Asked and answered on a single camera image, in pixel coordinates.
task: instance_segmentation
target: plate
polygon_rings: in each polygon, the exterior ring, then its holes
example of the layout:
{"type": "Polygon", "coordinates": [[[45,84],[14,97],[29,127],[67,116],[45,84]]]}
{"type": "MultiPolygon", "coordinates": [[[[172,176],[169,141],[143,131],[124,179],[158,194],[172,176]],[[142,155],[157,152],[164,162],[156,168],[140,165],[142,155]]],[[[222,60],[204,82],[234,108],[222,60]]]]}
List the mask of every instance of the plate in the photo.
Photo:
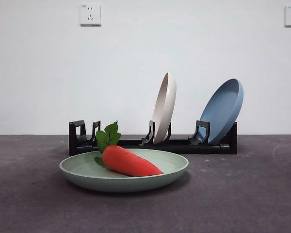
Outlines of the plate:
{"type": "MultiPolygon", "coordinates": [[[[215,145],[232,128],[243,104],[243,87],[237,79],[222,84],[206,105],[201,121],[210,122],[208,143],[215,145]]],[[[196,138],[203,140],[206,129],[199,127],[196,138]]]]}
{"type": "Polygon", "coordinates": [[[162,142],[166,136],[174,111],[176,92],[176,81],[166,73],[157,96],[153,113],[153,121],[155,122],[153,144],[162,142]]]}
{"type": "Polygon", "coordinates": [[[164,174],[129,177],[96,164],[99,151],[78,154],[62,160],[60,169],[68,180],[83,188],[102,192],[138,192],[159,188],[178,179],[189,161],[181,155],[147,149],[129,149],[156,165],[164,174]]]}

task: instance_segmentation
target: orange carrot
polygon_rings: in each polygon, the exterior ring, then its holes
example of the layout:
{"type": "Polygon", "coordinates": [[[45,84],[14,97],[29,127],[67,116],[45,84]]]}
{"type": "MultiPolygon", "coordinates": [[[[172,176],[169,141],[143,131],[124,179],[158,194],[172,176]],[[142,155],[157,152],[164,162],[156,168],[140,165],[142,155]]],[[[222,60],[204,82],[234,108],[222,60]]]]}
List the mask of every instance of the orange carrot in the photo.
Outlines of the orange carrot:
{"type": "Polygon", "coordinates": [[[116,145],[105,148],[102,160],[108,168],[131,176],[163,174],[154,164],[133,152],[116,145]]]}

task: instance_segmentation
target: white wall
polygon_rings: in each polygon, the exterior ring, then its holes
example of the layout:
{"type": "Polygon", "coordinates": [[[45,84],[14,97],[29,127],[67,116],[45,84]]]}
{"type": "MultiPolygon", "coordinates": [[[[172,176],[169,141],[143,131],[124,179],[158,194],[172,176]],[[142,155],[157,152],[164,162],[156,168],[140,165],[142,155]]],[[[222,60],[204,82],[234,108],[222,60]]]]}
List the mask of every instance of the white wall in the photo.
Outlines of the white wall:
{"type": "Polygon", "coordinates": [[[79,26],[81,3],[0,0],[0,134],[67,134],[78,119],[146,133],[167,71],[172,133],[193,133],[230,78],[240,134],[291,133],[291,0],[101,0],[101,27],[79,26]]]}

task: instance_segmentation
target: white plate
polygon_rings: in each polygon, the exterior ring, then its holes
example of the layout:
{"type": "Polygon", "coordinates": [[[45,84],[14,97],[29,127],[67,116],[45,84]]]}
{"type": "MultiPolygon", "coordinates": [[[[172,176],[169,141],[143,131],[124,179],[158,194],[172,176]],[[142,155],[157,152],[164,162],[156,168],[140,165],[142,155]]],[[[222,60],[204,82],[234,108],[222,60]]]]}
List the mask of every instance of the white plate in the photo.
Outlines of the white plate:
{"type": "Polygon", "coordinates": [[[174,111],[176,92],[176,81],[166,73],[161,84],[159,95],[157,96],[153,113],[153,121],[155,122],[153,144],[162,142],[166,136],[174,111]]]}

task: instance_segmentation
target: blue plate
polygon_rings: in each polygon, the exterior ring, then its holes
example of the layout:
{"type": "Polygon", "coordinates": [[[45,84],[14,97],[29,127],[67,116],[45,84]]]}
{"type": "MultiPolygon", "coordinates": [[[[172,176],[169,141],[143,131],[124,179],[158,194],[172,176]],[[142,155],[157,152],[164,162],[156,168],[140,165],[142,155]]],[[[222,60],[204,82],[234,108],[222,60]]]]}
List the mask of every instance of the blue plate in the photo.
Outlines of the blue plate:
{"type": "MultiPolygon", "coordinates": [[[[219,144],[220,140],[232,128],[243,104],[243,87],[237,79],[226,81],[213,94],[206,105],[201,121],[210,122],[208,143],[219,144]]],[[[196,138],[204,140],[206,129],[199,127],[196,138]]]]}

